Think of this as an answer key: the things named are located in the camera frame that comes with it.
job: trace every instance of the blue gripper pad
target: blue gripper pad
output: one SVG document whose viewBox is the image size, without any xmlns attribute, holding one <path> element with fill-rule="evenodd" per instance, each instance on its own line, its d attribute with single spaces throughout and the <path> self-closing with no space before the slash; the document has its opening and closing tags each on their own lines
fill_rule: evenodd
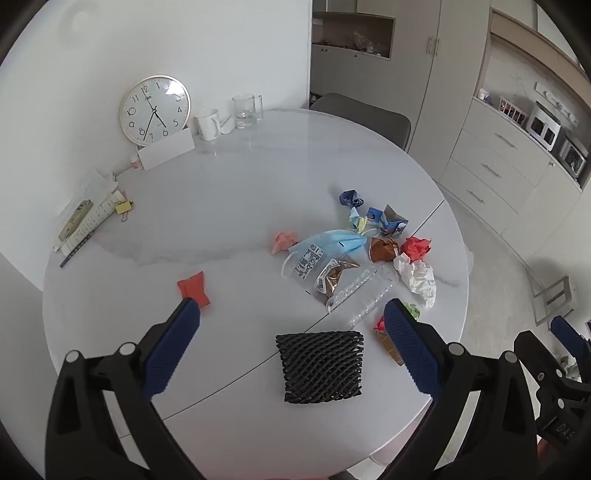
<svg viewBox="0 0 591 480">
<path fill-rule="evenodd" d="M 439 362 L 417 331 L 419 325 L 427 326 L 419 324 L 400 300 L 390 300 L 386 304 L 384 326 L 389 337 L 402 356 L 419 391 L 431 395 L 436 400 L 441 393 Z"/>
<path fill-rule="evenodd" d="M 575 358 L 583 358 L 586 340 L 561 316 L 554 317 L 550 331 Z"/>
<path fill-rule="evenodd" d="M 191 300 L 171 317 L 166 332 L 144 362 L 144 397 L 150 400 L 162 393 L 173 376 L 180 359 L 199 328 L 199 305 Z"/>
</svg>

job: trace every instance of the plastic bag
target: plastic bag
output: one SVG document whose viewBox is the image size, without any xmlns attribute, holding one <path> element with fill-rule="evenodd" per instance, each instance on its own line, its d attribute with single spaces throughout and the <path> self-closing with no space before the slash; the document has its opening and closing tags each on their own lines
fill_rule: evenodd
<svg viewBox="0 0 591 480">
<path fill-rule="evenodd" d="M 353 32 L 353 41 L 359 51 L 366 51 L 367 53 L 375 53 L 374 42 L 368 39 L 365 35 L 355 31 Z"/>
</svg>

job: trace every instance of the red paper star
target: red paper star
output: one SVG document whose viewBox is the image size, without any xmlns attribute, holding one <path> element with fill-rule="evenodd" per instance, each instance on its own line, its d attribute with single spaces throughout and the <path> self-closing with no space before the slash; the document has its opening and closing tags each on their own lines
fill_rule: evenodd
<svg viewBox="0 0 591 480">
<path fill-rule="evenodd" d="M 181 289 L 181 295 L 183 298 L 190 298 L 197 302 L 199 308 L 209 305 L 209 299 L 205 295 L 205 277 L 203 272 L 199 272 L 197 275 L 187 278 L 186 280 L 180 280 L 177 282 L 178 287 Z"/>
</svg>

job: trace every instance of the small bottle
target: small bottle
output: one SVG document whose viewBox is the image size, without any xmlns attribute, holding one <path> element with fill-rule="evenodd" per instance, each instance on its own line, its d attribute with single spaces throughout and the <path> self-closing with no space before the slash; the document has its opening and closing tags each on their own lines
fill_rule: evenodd
<svg viewBox="0 0 591 480">
<path fill-rule="evenodd" d="M 374 263 L 355 281 L 329 298 L 326 306 L 331 312 L 347 300 L 341 308 L 347 311 L 348 327 L 354 328 L 392 292 L 398 279 L 398 273 L 393 266 L 384 262 Z"/>
</svg>

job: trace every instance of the white mug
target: white mug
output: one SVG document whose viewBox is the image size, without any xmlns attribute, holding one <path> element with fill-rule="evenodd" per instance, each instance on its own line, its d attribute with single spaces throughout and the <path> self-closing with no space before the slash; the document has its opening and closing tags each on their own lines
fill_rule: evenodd
<svg viewBox="0 0 591 480">
<path fill-rule="evenodd" d="M 215 108 L 203 108 L 195 113 L 201 140 L 215 140 L 220 136 L 220 116 Z"/>
</svg>

